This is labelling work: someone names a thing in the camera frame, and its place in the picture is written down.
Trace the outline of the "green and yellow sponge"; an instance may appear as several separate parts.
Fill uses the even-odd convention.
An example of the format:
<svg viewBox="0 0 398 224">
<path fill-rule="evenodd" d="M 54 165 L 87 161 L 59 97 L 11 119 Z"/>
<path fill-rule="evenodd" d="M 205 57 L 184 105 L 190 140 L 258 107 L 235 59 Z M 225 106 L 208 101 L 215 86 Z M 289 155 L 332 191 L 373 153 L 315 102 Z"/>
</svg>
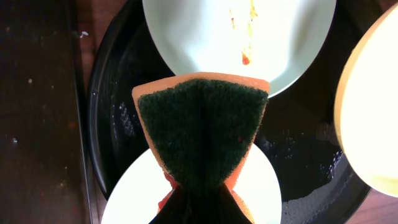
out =
<svg viewBox="0 0 398 224">
<path fill-rule="evenodd" d="M 187 223 L 216 223 L 213 195 L 240 173 L 264 116 L 269 88 L 258 78 L 198 72 L 132 89 L 156 161 L 175 188 L 190 194 Z"/>
</svg>

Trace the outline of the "yellow plate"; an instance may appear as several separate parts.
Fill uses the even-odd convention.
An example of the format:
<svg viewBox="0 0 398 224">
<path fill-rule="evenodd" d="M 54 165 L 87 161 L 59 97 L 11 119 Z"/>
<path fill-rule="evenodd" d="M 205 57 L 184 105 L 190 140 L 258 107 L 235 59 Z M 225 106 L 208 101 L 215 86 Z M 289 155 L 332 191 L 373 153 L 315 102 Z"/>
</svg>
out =
<svg viewBox="0 0 398 224">
<path fill-rule="evenodd" d="M 397 196 L 397 6 L 352 51 L 338 84 L 336 135 L 349 164 L 370 187 Z"/>
</svg>

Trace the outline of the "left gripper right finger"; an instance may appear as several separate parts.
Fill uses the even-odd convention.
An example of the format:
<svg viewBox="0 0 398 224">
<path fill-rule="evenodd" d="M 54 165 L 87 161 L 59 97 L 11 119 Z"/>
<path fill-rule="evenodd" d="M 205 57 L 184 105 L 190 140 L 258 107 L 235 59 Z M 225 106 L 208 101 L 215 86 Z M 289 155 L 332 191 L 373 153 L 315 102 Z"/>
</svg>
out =
<svg viewBox="0 0 398 224">
<path fill-rule="evenodd" d="M 233 198 L 226 184 L 218 187 L 213 195 L 215 220 L 218 224 L 251 224 Z"/>
</svg>

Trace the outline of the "black rectangular water tray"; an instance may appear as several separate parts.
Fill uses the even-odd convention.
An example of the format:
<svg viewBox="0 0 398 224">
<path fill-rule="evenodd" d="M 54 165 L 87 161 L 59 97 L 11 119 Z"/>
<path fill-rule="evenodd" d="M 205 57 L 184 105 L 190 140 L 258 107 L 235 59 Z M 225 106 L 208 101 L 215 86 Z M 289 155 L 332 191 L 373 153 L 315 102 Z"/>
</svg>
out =
<svg viewBox="0 0 398 224">
<path fill-rule="evenodd" d="M 1 0 L 1 222 L 88 223 L 73 1 Z"/>
</svg>

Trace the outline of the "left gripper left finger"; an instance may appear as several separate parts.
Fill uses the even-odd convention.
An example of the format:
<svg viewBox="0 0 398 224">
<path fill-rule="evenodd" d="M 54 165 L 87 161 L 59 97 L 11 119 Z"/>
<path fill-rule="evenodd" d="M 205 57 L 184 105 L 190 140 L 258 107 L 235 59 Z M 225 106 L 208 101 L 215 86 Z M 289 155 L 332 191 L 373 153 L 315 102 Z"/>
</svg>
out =
<svg viewBox="0 0 398 224">
<path fill-rule="evenodd" d="M 149 224 L 186 224 L 190 216 L 190 194 L 177 186 Z"/>
</svg>

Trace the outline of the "light blue plate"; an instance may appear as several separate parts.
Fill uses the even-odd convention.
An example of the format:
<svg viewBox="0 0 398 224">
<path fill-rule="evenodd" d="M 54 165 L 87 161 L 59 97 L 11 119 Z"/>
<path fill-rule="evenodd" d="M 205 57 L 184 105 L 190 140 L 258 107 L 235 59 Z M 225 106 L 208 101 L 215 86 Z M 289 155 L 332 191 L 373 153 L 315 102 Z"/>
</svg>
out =
<svg viewBox="0 0 398 224">
<path fill-rule="evenodd" d="M 336 0 L 144 0 L 150 35 L 176 75 L 218 72 L 270 83 L 276 96 L 315 60 Z"/>
<path fill-rule="evenodd" d="M 282 200 L 277 176 L 266 155 L 256 145 L 252 145 L 240 173 L 230 177 L 227 186 L 251 222 L 281 222 Z M 116 184 L 101 223 L 149 223 L 171 191 L 172 184 L 148 149 L 130 165 Z"/>
</svg>

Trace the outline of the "black round tray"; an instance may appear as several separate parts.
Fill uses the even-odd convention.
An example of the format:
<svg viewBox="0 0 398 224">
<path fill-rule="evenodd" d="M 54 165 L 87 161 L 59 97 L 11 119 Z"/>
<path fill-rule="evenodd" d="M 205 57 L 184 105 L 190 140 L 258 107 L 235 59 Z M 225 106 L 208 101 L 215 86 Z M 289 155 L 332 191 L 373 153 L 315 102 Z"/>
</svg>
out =
<svg viewBox="0 0 398 224">
<path fill-rule="evenodd" d="M 338 144 L 333 108 L 351 51 L 383 11 L 374 0 L 338 1 L 335 9 L 320 53 L 291 87 L 269 99 L 254 141 L 276 172 L 283 223 L 344 223 L 369 192 Z M 141 2 L 126 2 L 103 37 L 89 88 L 90 154 L 105 197 L 147 148 L 132 89 L 170 75 Z"/>
</svg>

